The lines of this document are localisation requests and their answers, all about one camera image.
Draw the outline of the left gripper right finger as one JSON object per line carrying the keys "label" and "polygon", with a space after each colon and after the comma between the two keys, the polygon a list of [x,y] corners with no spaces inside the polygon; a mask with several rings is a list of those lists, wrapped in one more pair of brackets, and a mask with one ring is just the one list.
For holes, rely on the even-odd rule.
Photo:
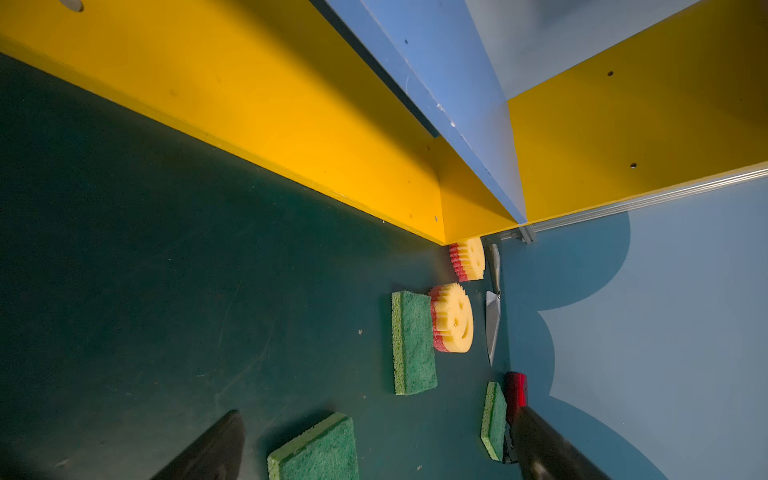
{"label": "left gripper right finger", "polygon": [[530,406],[517,410],[512,440],[523,479],[609,479]]}

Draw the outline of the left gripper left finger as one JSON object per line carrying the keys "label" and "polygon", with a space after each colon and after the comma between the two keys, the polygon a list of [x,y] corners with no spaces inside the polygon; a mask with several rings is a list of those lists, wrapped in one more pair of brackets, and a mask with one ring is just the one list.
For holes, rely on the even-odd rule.
{"label": "left gripper left finger", "polygon": [[184,449],[152,480],[237,480],[245,444],[245,425],[238,410],[230,410]]}

